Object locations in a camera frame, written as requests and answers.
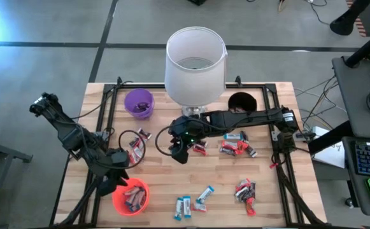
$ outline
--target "black pole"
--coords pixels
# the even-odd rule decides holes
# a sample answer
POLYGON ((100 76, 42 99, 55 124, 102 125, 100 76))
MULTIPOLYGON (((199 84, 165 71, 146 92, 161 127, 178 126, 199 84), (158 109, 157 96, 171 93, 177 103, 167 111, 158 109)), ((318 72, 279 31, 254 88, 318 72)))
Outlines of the black pole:
POLYGON ((352 33, 356 18, 369 6, 370 0, 356 0, 340 17, 329 26, 331 30, 339 35, 347 36, 352 33))
POLYGON ((370 54, 370 41, 364 44, 359 50, 345 60, 348 67, 355 67, 363 58, 370 54))

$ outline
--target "wooden tabletop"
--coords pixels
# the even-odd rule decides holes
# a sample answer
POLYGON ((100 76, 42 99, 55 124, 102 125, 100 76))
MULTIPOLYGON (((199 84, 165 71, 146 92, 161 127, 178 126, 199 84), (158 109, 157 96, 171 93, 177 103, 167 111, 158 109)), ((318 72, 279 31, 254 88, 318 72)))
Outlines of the wooden tabletop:
MULTIPOLYGON (((280 104, 293 109, 297 120, 301 120, 292 83, 275 84, 280 104)), ((82 114, 95 108, 100 103, 103 86, 103 83, 89 83, 87 85, 82 114)), ((264 101, 260 89, 241 88, 226 90, 217 101, 207 106, 208 111, 226 110, 229 97, 241 90, 252 94, 257 100, 258 110, 264 110, 264 101)), ((138 216, 124 217, 114 210, 111 195, 102 197, 97 222, 98 227, 285 226, 276 170, 269 168, 273 151, 267 125, 235 130, 235 132, 246 131, 250 139, 250 145, 257 150, 258 155, 255 158, 250 158, 247 154, 233 157, 219 153, 220 141, 223 138, 211 137, 205 139, 208 142, 208 156, 202 156, 189 150, 189 160, 185 165, 182 165, 171 157, 159 153, 154 143, 157 132, 168 126, 172 120, 181 116, 180 106, 167 95, 164 89, 150 89, 155 97, 153 115, 149 120, 136 120, 124 109, 124 98, 128 91, 119 90, 117 95, 117 105, 113 118, 115 133, 111 137, 110 147, 118 147, 118 136, 127 129, 138 130, 141 127, 153 134, 146 144, 146 155, 143 162, 137 167, 127 170, 130 177, 142 179, 149 185, 150 202, 145 211, 138 216), (245 205, 234 199, 234 186, 245 178, 257 182, 254 206, 257 215, 254 217, 247 216, 245 205), (190 195, 191 201, 194 202, 208 185, 215 189, 214 194, 206 201, 208 212, 192 212, 191 219, 174 220, 176 199, 184 195, 190 195)), ((95 131, 97 117, 98 110, 81 118, 79 123, 88 130, 95 131)), ((106 126, 106 120, 107 117, 104 118, 104 127, 106 126)), ((122 147, 129 149, 128 142, 133 138, 133 135, 124 135, 122 147)), ((162 149, 167 150, 169 140, 170 137, 166 132, 161 134, 159 144, 162 149)), ((307 148, 301 142, 297 143, 297 146, 307 148)), ((303 151, 295 151, 291 154, 291 157, 299 194, 317 217, 326 221, 310 155, 303 151)), ((87 166, 84 160, 71 160, 69 162, 55 222, 62 221, 82 196, 86 175, 87 166)), ((290 203, 292 219, 296 222, 291 196, 288 196, 288 202, 290 203)), ((87 221, 90 220, 92 203, 93 199, 90 200, 87 221)))

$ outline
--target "gray floor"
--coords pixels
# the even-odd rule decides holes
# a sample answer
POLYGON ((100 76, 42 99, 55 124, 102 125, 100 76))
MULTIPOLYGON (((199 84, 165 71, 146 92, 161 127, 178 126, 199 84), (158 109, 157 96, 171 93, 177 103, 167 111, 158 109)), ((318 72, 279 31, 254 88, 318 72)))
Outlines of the gray floor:
MULTIPOLYGON (((333 34, 302 0, 287 0, 281 13, 277 2, 207 0, 196 7, 186 0, 120 0, 108 42, 163 44, 174 31, 191 25, 217 31, 228 45, 359 47, 368 40, 357 31, 347 37, 333 34)), ((98 43, 110 6, 111 0, 0 1, 0 41, 98 43)), ((347 5, 330 0, 317 10, 330 22, 347 5)), ((41 92, 51 92, 67 114, 78 114, 96 53, 97 48, 0 47, 0 143, 34 155, 32 163, 17 162, 11 168, 0 193, 0 224, 32 228, 49 223, 67 154, 54 129, 28 109, 41 92)), ((243 81, 292 81, 306 89, 333 76, 331 58, 342 55, 350 53, 229 51, 228 81, 240 75, 243 81)), ((164 50, 107 48, 96 81, 115 82, 121 76, 161 82, 164 63, 164 50)), ((322 88, 312 92, 319 95, 322 88)), ((338 87, 329 95, 344 107, 338 87)), ((311 109, 317 97, 297 100, 300 108, 311 109)), ((332 126, 347 120, 339 109, 322 117, 332 126)), ((348 196, 344 181, 322 180, 319 185, 330 223, 370 225, 370 217, 342 205, 348 196)))

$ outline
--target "white lampshade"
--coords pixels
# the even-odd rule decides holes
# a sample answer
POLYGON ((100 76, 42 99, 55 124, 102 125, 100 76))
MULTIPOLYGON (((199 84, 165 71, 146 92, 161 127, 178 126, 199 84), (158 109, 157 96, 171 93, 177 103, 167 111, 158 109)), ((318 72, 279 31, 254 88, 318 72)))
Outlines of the white lampshade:
POLYGON ((174 33, 166 45, 165 88, 182 106, 205 106, 225 90, 227 50, 211 29, 187 27, 174 33))

